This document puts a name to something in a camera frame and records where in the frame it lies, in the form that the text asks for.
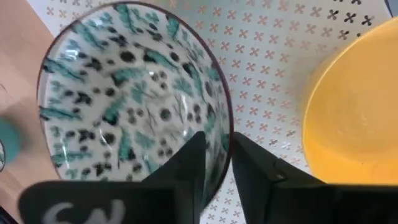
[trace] white bowl with green pattern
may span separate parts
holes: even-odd
[[[228,94],[214,55],[192,28],[158,7],[120,2],[55,38],[38,102],[61,179],[141,181],[204,131],[212,197],[229,164]]]

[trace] ceramic bowl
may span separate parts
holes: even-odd
[[[42,63],[40,117],[61,179],[141,181],[197,131],[206,190],[229,163],[228,87],[186,23],[141,2],[107,4],[59,34]]]
[[[398,18],[335,53],[313,74],[303,148],[329,183],[398,184]]]

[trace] tablecloth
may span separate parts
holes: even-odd
[[[28,0],[53,35],[112,0]],[[228,80],[235,130],[309,172],[298,102],[332,52],[391,18],[383,0],[146,0],[194,27]],[[201,224],[243,224],[231,169]]]

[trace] wooden surface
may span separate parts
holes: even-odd
[[[36,182],[57,178],[35,99],[40,63],[52,40],[25,0],[0,1],[0,116],[9,118],[24,138],[18,158],[0,173],[0,205],[17,222],[19,194]]]

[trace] yellow bowl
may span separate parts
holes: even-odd
[[[308,85],[303,148],[328,183],[398,184],[398,18],[332,55]]]

